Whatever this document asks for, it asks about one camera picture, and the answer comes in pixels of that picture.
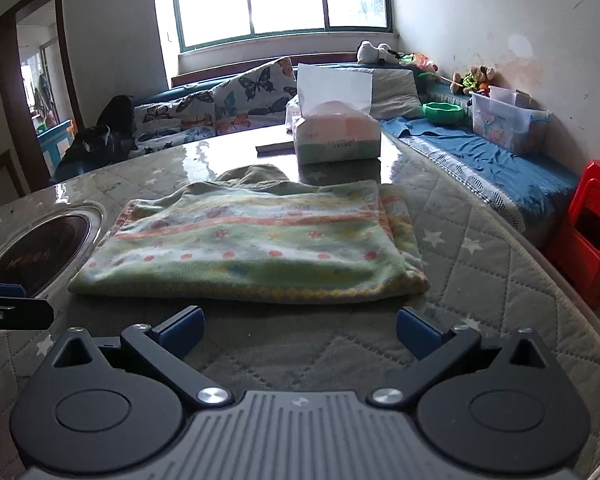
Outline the green floral patterned garment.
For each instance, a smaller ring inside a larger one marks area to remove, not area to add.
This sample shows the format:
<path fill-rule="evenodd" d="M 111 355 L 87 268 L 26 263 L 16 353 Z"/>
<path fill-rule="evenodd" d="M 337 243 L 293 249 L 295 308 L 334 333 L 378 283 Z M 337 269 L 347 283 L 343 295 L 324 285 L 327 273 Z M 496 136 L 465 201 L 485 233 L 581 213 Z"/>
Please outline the green floral patterned garment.
<path fill-rule="evenodd" d="M 373 180 L 308 185 L 271 165 L 131 200 L 76 295 L 350 304 L 429 289 L 405 198 Z"/>

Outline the round black induction cooktop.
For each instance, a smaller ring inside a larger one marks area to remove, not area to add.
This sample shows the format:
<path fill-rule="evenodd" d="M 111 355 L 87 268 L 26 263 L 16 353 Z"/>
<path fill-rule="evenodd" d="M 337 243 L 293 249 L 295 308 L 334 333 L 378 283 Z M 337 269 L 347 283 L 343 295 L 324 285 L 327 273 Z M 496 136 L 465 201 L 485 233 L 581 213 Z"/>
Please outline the round black induction cooktop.
<path fill-rule="evenodd" d="M 68 214 L 36 226 L 0 257 L 0 284 L 18 285 L 26 297 L 38 295 L 76 258 L 89 228 L 83 214 Z"/>

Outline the grey quilted star table cover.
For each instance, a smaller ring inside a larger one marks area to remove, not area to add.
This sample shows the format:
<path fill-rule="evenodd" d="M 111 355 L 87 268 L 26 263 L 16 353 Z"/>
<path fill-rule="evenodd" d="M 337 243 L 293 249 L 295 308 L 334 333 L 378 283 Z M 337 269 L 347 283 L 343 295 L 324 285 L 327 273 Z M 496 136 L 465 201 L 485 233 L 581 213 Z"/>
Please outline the grey quilted star table cover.
<path fill-rule="evenodd" d="M 86 207 L 108 229 L 130 200 L 154 200 L 257 162 L 256 148 L 276 141 L 265 128 L 186 144 L 102 168 L 0 208 L 0 249 L 51 214 Z M 403 190 L 430 283 L 411 305 L 441 327 L 465 324 L 484 336 L 535 330 L 578 388 L 591 433 L 578 473 L 600 479 L 600 320 L 524 237 L 457 182 L 407 146 L 382 144 L 378 160 L 300 168 L 291 156 L 274 165 L 313 185 L 357 180 Z M 156 324 L 178 310 L 170 300 L 77 297 L 58 282 L 48 293 L 56 318 L 40 332 L 0 332 L 0 479 L 23 471 L 10 438 L 12 406 L 61 333 L 82 326 L 115 335 L 133 323 Z M 400 299 L 377 304 L 279 308 L 204 306 L 206 336 L 189 355 L 197 370 L 235 392 L 246 389 L 367 391 L 382 374 L 411 362 L 396 339 Z"/>

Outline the red plastic stool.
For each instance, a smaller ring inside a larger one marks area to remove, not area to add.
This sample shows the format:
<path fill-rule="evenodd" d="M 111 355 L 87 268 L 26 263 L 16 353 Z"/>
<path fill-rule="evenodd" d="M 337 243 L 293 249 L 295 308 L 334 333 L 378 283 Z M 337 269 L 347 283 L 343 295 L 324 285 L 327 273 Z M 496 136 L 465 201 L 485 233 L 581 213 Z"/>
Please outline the red plastic stool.
<path fill-rule="evenodd" d="M 597 308 L 600 305 L 599 159 L 585 167 L 548 256 L 588 306 Z"/>

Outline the black bag on sofa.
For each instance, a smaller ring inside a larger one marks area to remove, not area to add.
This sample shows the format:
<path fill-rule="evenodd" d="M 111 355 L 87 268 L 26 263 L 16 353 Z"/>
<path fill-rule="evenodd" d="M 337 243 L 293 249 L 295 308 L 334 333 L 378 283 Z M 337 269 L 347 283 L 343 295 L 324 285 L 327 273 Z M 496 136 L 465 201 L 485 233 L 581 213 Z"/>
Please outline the black bag on sofa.
<path fill-rule="evenodd" d="M 54 178 L 68 180 L 80 174 L 123 162 L 134 145 L 134 106 L 130 96 L 114 96 L 93 127 L 79 131 L 62 156 Z"/>

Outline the left butterfly print pillow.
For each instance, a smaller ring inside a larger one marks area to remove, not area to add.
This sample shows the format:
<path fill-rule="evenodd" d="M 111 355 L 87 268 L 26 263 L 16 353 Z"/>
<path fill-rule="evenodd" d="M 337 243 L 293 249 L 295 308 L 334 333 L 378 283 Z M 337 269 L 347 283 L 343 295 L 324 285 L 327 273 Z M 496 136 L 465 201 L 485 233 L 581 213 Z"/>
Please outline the left butterfly print pillow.
<path fill-rule="evenodd" d="M 134 108 L 133 147 L 129 158 L 148 155 L 215 136 L 211 91 Z"/>

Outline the butterfly print pillow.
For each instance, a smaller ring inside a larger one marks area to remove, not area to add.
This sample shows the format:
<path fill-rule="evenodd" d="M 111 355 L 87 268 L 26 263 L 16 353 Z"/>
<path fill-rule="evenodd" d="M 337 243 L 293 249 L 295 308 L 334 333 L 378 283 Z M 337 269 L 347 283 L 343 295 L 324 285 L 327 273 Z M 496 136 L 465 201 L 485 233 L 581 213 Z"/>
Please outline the butterfly print pillow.
<path fill-rule="evenodd" d="M 291 59 L 285 56 L 247 70 L 217 84 L 211 93 L 218 136 L 283 124 L 287 103 L 297 94 Z"/>
<path fill-rule="evenodd" d="M 134 108 L 133 147 L 129 158 L 148 155 L 215 136 L 211 91 Z"/>

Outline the blue sofa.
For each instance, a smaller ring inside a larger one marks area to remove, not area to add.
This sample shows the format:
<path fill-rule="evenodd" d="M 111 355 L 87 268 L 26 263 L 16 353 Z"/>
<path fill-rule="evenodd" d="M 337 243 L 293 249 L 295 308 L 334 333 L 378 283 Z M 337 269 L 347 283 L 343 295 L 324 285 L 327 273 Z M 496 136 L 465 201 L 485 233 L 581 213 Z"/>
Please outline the blue sofa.
<path fill-rule="evenodd" d="M 449 93 L 434 92 L 417 67 L 344 63 L 344 70 L 374 68 L 403 68 L 411 70 L 416 80 L 419 99 L 428 102 L 447 102 L 463 107 L 467 102 Z M 203 82 L 193 87 L 180 87 L 172 92 L 157 94 L 134 108 L 150 103 L 164 103 L 199 91 L 211 91 L 218 82 Z M 385 132 L 404 142 L 416 152 L 432 160 L 480 200 L 489 205 L 519 232 L 528 232 L 559 218 L 576 190 L 577 177 L 558 162 L 543 154 L 516 155 L 489 140 L 472 133 L 468 121 L 458 125 L 435 125 L 424 117 L 376 119 Z"/>

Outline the green plastic bowl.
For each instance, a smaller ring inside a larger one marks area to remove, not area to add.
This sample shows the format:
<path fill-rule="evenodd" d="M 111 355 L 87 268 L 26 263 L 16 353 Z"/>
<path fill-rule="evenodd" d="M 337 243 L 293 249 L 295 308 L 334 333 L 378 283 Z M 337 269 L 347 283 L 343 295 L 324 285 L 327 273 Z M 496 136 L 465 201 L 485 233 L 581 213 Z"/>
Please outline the green plastic bowl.
<path fill-rule="evenodd" d="M 424 103 L 422 114 L 435 125 L 458 125 L 465 117 L 463 107 L 447 102 Z"/>

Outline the pink tissue pack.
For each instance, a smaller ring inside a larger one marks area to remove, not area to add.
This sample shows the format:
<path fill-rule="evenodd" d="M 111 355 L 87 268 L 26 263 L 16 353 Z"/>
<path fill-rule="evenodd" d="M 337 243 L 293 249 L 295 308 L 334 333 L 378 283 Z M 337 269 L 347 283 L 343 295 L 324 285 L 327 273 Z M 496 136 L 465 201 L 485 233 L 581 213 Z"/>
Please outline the pink tissue pack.
<path fill-rule="evenodd" d="M 380 155 L 381 128 L 370 116 L 371 72 L 300 64 L 297 91 L 300 116 L 291 131 L 299 164 L 374 159 Z"/>

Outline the clear plastic storage box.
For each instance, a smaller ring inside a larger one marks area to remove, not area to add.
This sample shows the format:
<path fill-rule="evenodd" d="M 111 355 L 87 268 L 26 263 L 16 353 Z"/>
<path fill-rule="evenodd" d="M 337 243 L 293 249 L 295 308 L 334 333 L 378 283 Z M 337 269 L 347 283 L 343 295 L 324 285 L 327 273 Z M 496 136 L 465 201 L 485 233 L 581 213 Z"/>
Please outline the clear plastic storage box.
<path fill-rule="evenodd" d="M 500 87 L 491 87 L 488 96 L 472 92 L 472 132 L 516 155 L 539 154 L 550 113 L 517 106 L 519 99 L 524 102 L 519 92 Z"/>

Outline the plain grey pillow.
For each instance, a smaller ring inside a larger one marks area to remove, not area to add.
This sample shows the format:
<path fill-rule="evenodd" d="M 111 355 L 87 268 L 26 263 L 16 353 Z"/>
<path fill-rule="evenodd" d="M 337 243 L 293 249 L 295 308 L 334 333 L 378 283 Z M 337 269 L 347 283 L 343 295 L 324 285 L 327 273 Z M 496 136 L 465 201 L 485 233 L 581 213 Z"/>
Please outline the plain grey pillow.
<path fill-rule="evenodd" d="M 411 70 L 374 68 L 370 116 L 375 119 L 422 117 L 422 102 Z"/>

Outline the green and brown plush toys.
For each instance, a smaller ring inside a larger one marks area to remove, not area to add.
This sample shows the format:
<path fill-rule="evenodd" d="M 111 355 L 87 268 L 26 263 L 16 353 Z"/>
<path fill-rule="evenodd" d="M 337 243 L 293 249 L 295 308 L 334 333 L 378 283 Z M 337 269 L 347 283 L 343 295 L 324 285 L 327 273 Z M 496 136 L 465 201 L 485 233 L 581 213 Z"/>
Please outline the green and brown plush toys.
<path fill-rule="evenodd" d="M 455 72 L 451 78 L 450 90 L 454 94 L 469 96 L 472 92 L 488 96 L 490 85 L 496 76 L 492 66 L 475 65 L 464 74 Z"/>

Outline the white and black plush toy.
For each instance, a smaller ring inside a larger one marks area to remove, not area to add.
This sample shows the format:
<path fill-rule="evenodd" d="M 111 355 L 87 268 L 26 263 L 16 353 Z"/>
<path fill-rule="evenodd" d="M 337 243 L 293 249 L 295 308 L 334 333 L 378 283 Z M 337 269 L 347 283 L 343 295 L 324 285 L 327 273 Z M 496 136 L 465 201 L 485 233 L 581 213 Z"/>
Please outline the white and black plush toy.
<path fill-rule="evenodd" d="M 403 55 L 393 50 L 388 44 L 374 46 L 370 41 L 364 40 L 356 51 L 358 64 L 398 65 Z"/>

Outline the dark wooden door frame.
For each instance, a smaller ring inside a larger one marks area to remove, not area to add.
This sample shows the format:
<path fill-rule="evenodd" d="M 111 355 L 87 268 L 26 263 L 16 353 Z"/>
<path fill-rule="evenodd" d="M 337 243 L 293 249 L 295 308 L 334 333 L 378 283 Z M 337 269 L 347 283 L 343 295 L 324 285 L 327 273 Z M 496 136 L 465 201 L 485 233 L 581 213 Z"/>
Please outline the dark wooden door frame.
<path fill-rule="evenodd" d="M 72 119 L 84 127 L 69 60 L 64 0 L 20 0 L 0 15 L 0 96 L 15 156 L 30 191 L 52 177 L 38 129 Z"/>

